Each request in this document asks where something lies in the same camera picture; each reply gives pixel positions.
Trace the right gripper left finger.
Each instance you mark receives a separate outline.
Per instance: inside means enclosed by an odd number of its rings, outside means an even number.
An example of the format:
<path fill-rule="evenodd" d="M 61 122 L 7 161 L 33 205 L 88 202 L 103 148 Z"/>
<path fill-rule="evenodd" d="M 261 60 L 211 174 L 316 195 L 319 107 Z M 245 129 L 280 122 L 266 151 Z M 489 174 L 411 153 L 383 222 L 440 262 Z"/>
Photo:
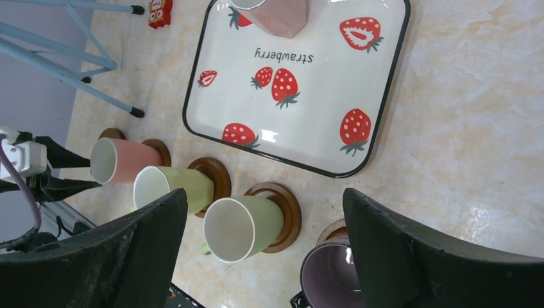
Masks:
<path fill-rule="evenodd" d="M 1 256 L 2 307 L 163 307 L 188 216 L 185 190 L 31 252 Z"/>

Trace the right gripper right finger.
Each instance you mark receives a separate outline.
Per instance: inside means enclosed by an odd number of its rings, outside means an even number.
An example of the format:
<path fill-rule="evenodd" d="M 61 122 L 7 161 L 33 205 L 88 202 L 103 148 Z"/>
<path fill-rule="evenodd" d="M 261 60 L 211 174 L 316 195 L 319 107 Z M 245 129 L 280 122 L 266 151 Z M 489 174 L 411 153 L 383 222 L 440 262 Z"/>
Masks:
<path fill-rule="evenodd" d="M 343 210 L 364 307 L 542 307 L 543 259 L 474 244 L 353 188 Z"/>

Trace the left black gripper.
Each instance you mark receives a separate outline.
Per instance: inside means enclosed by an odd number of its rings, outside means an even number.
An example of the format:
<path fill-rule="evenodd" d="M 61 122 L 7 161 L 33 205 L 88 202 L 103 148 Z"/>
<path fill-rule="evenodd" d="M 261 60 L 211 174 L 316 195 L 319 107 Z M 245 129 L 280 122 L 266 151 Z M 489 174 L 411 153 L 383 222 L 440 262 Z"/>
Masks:
<path fill-rule="evenodd" d="M 1 146 L 1 192 L 20 191 L 24 200 L 30 206 L 34 219 L 33 226 L 23 235 L 3 241 L 1 249 L 6 251 L 32 251 L 40 246 L 56 241 L 56 236 L 50 232 L 42 232 L 42 214 L 40 206 L 46 202 L 62 201 L 87 189 L 101 187 L 94 181 L 59 179 L 51 177 L 51 167 L 79 168 L 89 167 L 90 160 L 81 157 L 48 136 L 35 137 L 31 133 L 22 132 L 17 141 L 34 141 L 46 147 L 47 169 L 45 172 L 23 178 L 9 163 Z"/>

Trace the salmon pink mug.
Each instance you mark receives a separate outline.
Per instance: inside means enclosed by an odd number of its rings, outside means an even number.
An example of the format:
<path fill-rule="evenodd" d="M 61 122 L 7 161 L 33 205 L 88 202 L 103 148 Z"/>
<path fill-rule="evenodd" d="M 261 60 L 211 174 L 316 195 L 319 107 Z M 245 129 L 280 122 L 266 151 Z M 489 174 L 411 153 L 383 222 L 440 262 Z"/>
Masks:
<path fill-rule="evenodd" d="M 90 154 L 90 173 L 99 184 L 133 182 L 147 166 L 162 163 L 159 152 L 143 143 L 100 138 Z"/>

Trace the purple mug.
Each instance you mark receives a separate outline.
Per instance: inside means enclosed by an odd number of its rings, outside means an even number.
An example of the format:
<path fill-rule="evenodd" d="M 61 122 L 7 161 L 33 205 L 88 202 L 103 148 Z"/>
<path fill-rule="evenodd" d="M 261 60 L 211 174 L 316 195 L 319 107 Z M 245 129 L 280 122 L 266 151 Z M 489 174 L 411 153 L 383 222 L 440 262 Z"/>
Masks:
<path fill-rule="evenodd" d="M 313 248 L 300 269 L 301 291 L 291 307 L 364 307 L 364 297 L 348 243 L 328 242 Z"/>

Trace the brown wooden coaster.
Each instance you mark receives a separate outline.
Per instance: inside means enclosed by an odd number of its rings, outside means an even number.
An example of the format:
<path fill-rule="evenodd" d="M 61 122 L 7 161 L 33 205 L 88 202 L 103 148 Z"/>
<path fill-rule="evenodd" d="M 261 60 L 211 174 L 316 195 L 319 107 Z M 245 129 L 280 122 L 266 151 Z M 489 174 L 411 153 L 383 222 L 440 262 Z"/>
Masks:
<path fill-rule="evenodd" d="M 346 221 L 345 219 L 340 219 L 338 221 L 335 221 L 331 225 L 327 226 L 326 229 L 322 231 L 322 233 L 318 237 L 316 245 L 319 246 L 323 244 L 324 242 L 328 241 L 329 239 L 346 235 L 346 234 L 347 234 Z"/>
<path fill-rule="evenodd" d="M 161 163 L 160 163 L 161 166 L 165 166 L 165 167 L 172 166 L 171 154 L 164 142 L 158 139 L 147 139 L 145 141 L 142 141 L 142 144 L 147 145 L 158 152 L 161 159 Z"/>
<path fill-rule="evenodd" d="M 274 182 L 259 183 L 244 195 L 269 199 L 282 211 L 284 225 L 276 239 L 263 250 L 264 253 L 281 252 L 297 240 L 302 229 L 302 211 L 296 196 L 286 186 Z"/>
<path fill-rule="evenodd" d="M 121 139 L 121 140 L 126 139 L 124 133 L 118 128 L 107 128 L 103 130 L 99 136 L 99 139 L 102 139 L 102 138 Z"/>
<path fill-rule="evenodd" d="M 212 157 L 202 157 L 194 160 L 188 165 L 189 169 L 195 169 L 207 176 L 214 184 L 212 201 L 194 215 L 204 218 L 210 205 L 221 198 L 231 196 L 232 183 L 229 172 L 224 164 Z"/>

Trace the yellow green mug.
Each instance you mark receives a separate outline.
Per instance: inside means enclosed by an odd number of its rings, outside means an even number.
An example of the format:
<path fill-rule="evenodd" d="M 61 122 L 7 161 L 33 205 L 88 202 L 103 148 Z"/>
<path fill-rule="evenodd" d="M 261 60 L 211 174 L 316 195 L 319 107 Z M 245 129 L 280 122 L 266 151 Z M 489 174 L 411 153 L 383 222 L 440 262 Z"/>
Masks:
<path fill-rule="evenodd" d="M 213 181 L 198 170 L 148 166 L 133 183 L 133 205 L 140 209 L 176 189 L 185 190 L 189 214 L 203 210 L 214 197 Z"/>

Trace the light green mug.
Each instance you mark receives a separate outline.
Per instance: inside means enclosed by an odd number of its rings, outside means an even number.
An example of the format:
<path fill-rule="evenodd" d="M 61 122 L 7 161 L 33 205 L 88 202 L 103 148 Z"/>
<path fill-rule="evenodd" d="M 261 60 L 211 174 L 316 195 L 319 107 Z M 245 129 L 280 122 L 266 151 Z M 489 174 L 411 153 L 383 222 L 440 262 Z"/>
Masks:
<path fill-rule="evenodd" d="M 211 204 L 203 219 L 203 252 L 235 264 L 271 245 L 283 226 L 280 207 L 267 198 L 221 198 Z"/>

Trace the strawberry enamel tray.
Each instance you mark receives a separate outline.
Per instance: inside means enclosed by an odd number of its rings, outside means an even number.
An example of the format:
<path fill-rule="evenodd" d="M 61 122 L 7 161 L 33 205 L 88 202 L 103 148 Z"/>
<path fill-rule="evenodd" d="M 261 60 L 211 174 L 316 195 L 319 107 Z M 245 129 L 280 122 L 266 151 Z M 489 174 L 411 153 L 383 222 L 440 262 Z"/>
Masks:
<path fill-rule="evenodd" d="M 194 135 L 331 178 L 368 163 L 409 1 L 309 1 L 294 38 L 238 27 L 211 1 L 183 105 Z"/>

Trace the pale pink mug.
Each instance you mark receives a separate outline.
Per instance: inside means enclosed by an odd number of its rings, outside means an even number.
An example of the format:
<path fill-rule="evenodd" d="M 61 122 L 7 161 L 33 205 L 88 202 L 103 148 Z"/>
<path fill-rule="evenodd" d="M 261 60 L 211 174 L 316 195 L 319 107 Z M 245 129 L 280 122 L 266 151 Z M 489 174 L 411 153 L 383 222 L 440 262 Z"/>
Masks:
<path fill-rule="evenodd" d="M 307 0 L 230 0 L 229 4 L 276 37 L 291 39 L 307 24 Z"/>

